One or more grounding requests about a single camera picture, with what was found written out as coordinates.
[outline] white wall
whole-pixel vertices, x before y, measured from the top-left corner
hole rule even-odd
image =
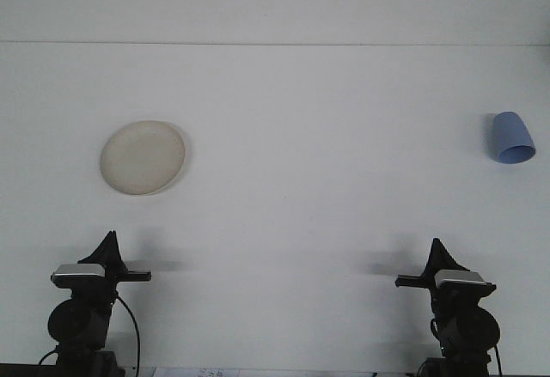
[[[550,42],[548,0],[0,0],[2,40]]]

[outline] cup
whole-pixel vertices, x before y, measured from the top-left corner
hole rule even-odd
[[[502,112],[492,121],[492,138],[497,159],[517,164],[535,155],[535,144],[522,119],[515,112]]]

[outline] white backdrop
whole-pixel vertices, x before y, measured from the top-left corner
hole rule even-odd
[[[429,296],[394,278],[440,236],[498,285],[506,372],[544,374],[549,68],[548,47],[0,45],[0,361],[53,347],[51,271],[117,229],[153,270],[119,287],[145,365],[412,370],[437,354]],[[504,110],[533,160],[490,157]],[[178,125],[188,157],[134,198],[98,159],[140,119]],[[109,347],[134,362],[121,307]]]
[[[393,282],[440,236],[498,285],[505,372],[547,374],[548,4],[0,0],[0,362],[53,347],[50,273],[117,229],[153,270],[119,287],[145,365],[411,371],[437,355],[429,297]],[[533,160],[491,159],[504,110]],[[98,159],[140,119],[180,127],[187,158],[132,198]],[[120,307],[108,345],[134,363]]]

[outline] black cable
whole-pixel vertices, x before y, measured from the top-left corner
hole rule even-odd
[[[419,367],[419,371],[416,372],[416,377],[420,377],[420,373],[422,373],[422,371],[424,370],[424,367],[426,365],[428,361],[426,360],[425,362],[423,362],[422,364],[420,364],[420,367]]]
[[[498,353],[498,347],[495,345],[495,355],[497,356],[498,375],[502,377],[502,364],[500,363],[500,354]]]
[[[439,339],[438,337],[438,332],[437,332],[437,328],[436,328],[436,319],[431,319],[430,321],[430,331],[431,331],[431,334],[433,334],[433,337],[436,338],[436,340]]]
[[[57,351],[56,351],[56,350],[52,350],[52,351],[50,351],[48,354],[46,354],[45,356],[43,356],[42,358],[40,358],[40,361],[38,362],[38,365],[39,365],[39,366],[42,365],[42,363],[44,362],[44,360],[45,360],[46,358],[48,358],[49,356],[51,356],[52,354],[54,354],[54,353],[57,353]]]
[[[137,337],[137,365],[136,365],[136,377],[139,376],[139,361],[140,361],[140,357],[141,357],[141,340],[139,338],[139,329],[138,329],[138,323],[136,321],[136,318],[134,317],[134,314],[133,312],[131,311],[131,309],[128,307],[128,305],[124,302],[124,300],[122,300],[119,296],[119,293],[117,293],[117,300],[119,300],[122,305],[124,306],[124,308],[128,311],[128,313],[130,314],[130,317],[131,317],[131,320],[133,321],[134,323],[134,327],[136,327],[136,337]]]

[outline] round plate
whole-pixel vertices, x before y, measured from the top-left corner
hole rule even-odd
[[[129,124],[114,134],[101,152],[105,181],[131,195],[160,191],[183,165],[185,147],[172,126],[158,121]]]

